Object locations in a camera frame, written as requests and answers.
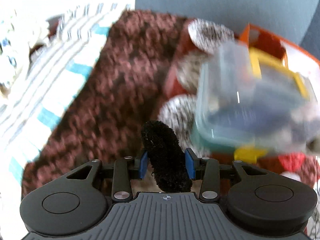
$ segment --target black fuzzy fabric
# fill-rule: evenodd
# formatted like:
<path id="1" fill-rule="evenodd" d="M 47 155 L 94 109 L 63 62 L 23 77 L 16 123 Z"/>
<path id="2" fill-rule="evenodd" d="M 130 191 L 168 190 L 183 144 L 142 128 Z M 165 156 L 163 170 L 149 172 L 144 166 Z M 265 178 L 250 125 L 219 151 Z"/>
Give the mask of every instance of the black fuzzy fabric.
<path id="1" fill-rule="evenodd" d="M 158 187 L 164 192 L 190 192 L 192 181 L 173 130 L 163 122 L 149 121 L 142 127 L 141 139 Z"/>

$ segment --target gray ribbed plate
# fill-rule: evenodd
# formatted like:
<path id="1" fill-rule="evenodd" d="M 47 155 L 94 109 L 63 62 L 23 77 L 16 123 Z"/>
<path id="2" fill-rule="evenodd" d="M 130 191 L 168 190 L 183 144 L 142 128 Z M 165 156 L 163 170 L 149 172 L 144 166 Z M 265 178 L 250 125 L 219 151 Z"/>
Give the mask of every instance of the gray ribbed plate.
<path id="1" fill-rule="evenodd" d="M 284 238 L 260 237 L 232 224 L 217 204 L 199 202 L 193 193 L 140 193 L 113 206 L 94 228 L 76 235 L 45 238 L 29 233 L 24 240 L 307 240 L 303 233 Z"/>

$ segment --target transparent plastic container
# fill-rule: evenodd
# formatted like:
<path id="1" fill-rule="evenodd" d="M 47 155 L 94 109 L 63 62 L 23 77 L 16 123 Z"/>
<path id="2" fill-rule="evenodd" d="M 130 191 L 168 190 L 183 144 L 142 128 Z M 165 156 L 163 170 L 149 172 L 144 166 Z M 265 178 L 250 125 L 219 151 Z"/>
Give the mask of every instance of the transparent plastic container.
<path id="1" fill-rule="evenodd" d="M 307 79 L 262 51 L 230 41 L 201 68 L 191 139 L 225 153 L 243 146 L 302 150 L 305 122 L 293 116 L 313 106 L 318 104 Z"/>

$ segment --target brown blanket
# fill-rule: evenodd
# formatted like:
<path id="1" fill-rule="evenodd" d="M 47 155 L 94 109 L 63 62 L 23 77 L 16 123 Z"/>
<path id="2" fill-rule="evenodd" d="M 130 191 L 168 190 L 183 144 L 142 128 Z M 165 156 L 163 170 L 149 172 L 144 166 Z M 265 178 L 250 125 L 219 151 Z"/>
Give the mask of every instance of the brown blanket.
<path id="1" fill-rule="evenodd" d="M 140 127 L 163 94 L 185 20 L 148 11 L 122 14 L 83 90 L 39 159 L 25 167 L 22 196 L 91 159 L 136 155 Z"/>

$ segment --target striped cloth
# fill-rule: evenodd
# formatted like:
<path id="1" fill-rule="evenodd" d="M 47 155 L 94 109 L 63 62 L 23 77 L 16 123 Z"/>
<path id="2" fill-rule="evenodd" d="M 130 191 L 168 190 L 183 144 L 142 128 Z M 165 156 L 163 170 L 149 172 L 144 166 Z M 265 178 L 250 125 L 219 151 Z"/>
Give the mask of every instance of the striped cloth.
<path id="1" fill-rule="evenodd" d="M 25 164 L 38 157 L 81 91 L 99 58 L 110 26 L 126 7 L 130 6 L 110 7 L 101 3 L 68 11 L 59 23 L 56 38 L 32 65 L 23 94 L 13 110 L 0 109 L 0 147 L 5 160 L 2 164 L 9 164 L 4 169 L 19 186 Z"/>

